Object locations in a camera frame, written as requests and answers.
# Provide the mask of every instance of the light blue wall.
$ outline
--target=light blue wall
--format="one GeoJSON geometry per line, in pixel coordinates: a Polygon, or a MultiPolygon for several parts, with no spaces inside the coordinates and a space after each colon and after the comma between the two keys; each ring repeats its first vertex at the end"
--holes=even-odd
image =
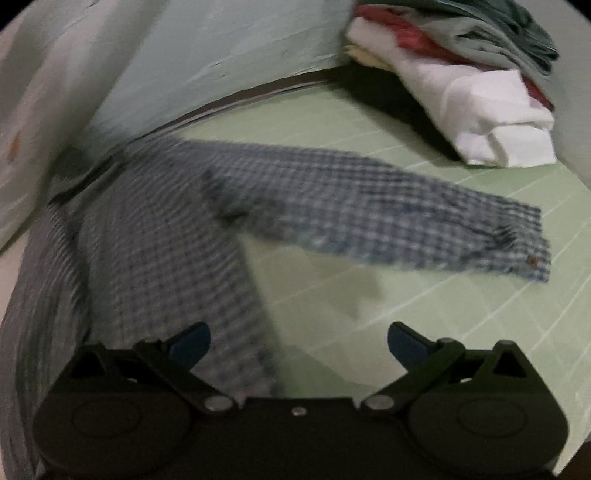
{"type": "Polygon", "coordinates": [[[171,0],[79,144],[99,155],[213,100],[336,64],[353,0],[171,0]]]}

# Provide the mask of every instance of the green cutting mat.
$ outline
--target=green cutting mat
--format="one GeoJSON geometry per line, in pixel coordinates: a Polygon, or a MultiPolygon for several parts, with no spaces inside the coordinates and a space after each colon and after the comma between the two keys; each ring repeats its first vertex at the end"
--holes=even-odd
{"type": "Polygon", "coordinates": [[[553,253],[548,284],[370,267],[249,235],[243,242],[290,395],[360,399],[398,378],[404,370],[386,343],[396,320],[468,348],[511,339],[567,414],[570,438],[557,471],[564,467],[591,430],[591,192],[565,166],[495,170],[448,161],[408,126],[329,86],[277,95],[179,134],[354,151],[540,206],[553,253]]]}

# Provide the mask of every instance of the plaid shirt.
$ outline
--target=plaid shirt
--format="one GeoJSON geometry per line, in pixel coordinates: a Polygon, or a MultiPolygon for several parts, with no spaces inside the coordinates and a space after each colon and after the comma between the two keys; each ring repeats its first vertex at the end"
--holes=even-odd
{"type": "Polygon", "coordinates": [[[274,386],[236,229],[364,262],[547,281],[539,209],[330,150],[136,142],[34,225],[0,330],[8,480],[43,471],[33,414],[85,342],[128,348],[205,321],[193,372],[237,398],[274,386]]]}

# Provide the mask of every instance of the gray cloth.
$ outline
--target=gray cloth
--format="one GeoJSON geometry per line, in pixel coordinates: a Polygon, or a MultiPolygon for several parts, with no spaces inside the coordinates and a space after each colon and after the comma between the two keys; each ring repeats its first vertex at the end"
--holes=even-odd
{"type": "Polygon", "coordinates": [[[499,29],[475,18],[428,15],[418,11],[405,13],[404,18],[418,26],[437,44],[468,60],[521,71],[550,102],[556,101],[558,94],[549,72],[541,70],[499,29]]]}
{"type": "Polygon", "coordinates": [[[548,32],[513,0],[361,0],[360,4],[400,5],[481,20],[504,33],[546,75],[558,59],[558,50],[548,32]]]}
{"type": "Polygon", "coordinates": [[[237,229],[366,262],[536,281],[550,270],[540,210],[514,200],[337,151],[136,142],[55,197],[30,232],[0,327],[8,480],[43,471],[32,418],[83,343],[128,348],[203,321],[212,348],[193,372],[238,398],[272,393],[237,229]]]}

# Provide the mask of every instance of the metal screw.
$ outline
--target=metal screw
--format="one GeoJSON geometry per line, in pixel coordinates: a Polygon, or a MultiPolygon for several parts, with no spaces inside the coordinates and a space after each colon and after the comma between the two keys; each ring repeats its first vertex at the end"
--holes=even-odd
{"type": "Polygon", "coordinates": [[[234,406],[233,400],[224,395],[213,395],[208,397],[203,404],[209,411],[227,411],[234,406]]]}
{"type": "Polygon", "coordinates": [[[371,410],[389,410],[395,403],[394,399],[387,395],[374,395],[365,400],[365,405],[371,410]]]}
{"type": "Polygon", "coordinates": [[[306,415],[308,413],[308,410],[306,410],[305,407],[293,407],[291,409],[291,414],[294,417],[303,417],[304,415],[306,415]]]}

